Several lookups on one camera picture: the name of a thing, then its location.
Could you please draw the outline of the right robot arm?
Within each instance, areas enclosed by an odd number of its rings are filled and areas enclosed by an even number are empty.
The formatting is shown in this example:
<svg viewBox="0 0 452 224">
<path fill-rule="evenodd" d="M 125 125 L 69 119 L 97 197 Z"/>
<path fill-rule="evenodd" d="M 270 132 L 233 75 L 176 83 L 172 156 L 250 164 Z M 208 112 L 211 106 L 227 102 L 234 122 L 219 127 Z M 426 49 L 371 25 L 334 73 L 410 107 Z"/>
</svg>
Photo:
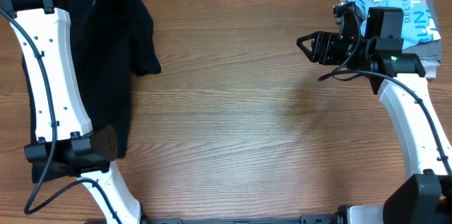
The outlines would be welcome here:
<svg viewBox="0 0 452 224">
<path fill-rule="evenodd" d="M 309 61 L 335 66 L 321 81 L 369 79 L 393 123 L 406 181 L 382 205 L 341 206 L 333 214 L 303 216 L 301 223 L 450 223 L 451 145 L 420 58 L 402 51 L 402 10 L 370 8 L 364 30 L 354 3 L 334 6 L 333 13 L 338 33 L 317 31 L 298 38 L 297 46 Z"/>
</svg>

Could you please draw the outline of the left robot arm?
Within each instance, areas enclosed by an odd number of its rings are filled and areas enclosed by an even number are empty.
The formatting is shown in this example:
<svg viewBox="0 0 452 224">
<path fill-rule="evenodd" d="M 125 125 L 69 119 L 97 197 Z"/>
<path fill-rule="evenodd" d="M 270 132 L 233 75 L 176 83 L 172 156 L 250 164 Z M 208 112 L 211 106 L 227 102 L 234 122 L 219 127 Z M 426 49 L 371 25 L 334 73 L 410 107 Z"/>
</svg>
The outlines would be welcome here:
<svg viewBox="0 0 452 224">
<path fill-rule="evenodd" d="M 107 223 L 143 223 L 141 203 L 117 166 L 117 135 L 95 129 L 78 89 L 67 0 L 1 0 L 1 14 L 20 43 L 34 110 L 35 132 L 24 151 L 40 169 L 40 188 L 53 172 L 83 184 Z"/>
</svg>

